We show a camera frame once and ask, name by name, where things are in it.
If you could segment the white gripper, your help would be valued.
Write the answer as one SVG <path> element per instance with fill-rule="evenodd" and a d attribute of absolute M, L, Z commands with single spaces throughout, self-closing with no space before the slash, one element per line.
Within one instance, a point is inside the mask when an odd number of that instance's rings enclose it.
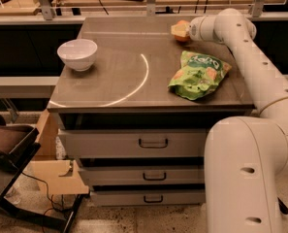
<path fill-rule="evenodd" d="M 196 17 L 190 24 L 175 24 L 171 27 L 171 33 L 178 37 L 188 37 L 194 41 L 207 41 L 219 43 L 220 40 L 214 32 L 215 17 Z"/>

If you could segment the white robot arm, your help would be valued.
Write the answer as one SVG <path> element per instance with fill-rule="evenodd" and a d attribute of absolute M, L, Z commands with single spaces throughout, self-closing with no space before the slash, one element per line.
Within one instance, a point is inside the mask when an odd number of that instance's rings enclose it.
<path fill-rule="evenodd" d="M 226 45 L 258 112 L 222 119 L 208 133 L 207 233 L 282 233 L 275 176 L 288 174 L 288 80 L 253 43 L 253 23 L 235 9 L 176 24 L 171 33 Z"/>

